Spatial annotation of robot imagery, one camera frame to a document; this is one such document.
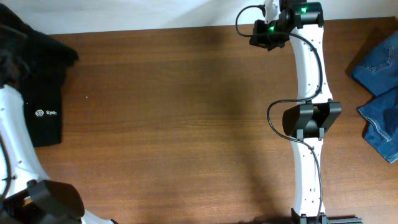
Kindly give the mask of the black pants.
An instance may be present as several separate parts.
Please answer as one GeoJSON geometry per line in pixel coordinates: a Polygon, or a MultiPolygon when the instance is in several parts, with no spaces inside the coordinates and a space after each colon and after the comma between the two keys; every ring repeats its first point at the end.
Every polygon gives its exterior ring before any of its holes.
{"type": "Polygon", "coordinates": [[[34,30],[1,4],[1,86],[61,86],[78,59],[76,50],[34,30]]]}

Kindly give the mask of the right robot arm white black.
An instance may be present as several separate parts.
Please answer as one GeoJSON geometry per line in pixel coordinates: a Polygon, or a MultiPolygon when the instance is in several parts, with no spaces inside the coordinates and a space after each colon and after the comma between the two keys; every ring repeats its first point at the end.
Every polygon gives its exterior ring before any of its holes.
{"type": "Polygon", "coordinates": [[[326,78],[323,57],[324,19],[319,2],[265,1],[263,20],[254,24],[250,44],[272,50],[292,44],[297,70],[297,97],[282,115],[295,165],[293,223],[328,223],[323,204],[321,154],[323,139],[341,114],[326,78]]]}

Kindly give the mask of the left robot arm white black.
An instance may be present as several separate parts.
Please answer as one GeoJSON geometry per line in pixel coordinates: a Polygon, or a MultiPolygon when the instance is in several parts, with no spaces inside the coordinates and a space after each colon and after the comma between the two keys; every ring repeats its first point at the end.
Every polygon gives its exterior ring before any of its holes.
{"type": "Polygon", "coordinates": [[[1,87],[1,223],[114,223],[85,209],[70,184],[50,180],[35,153],[24,100],[1,87]]]}

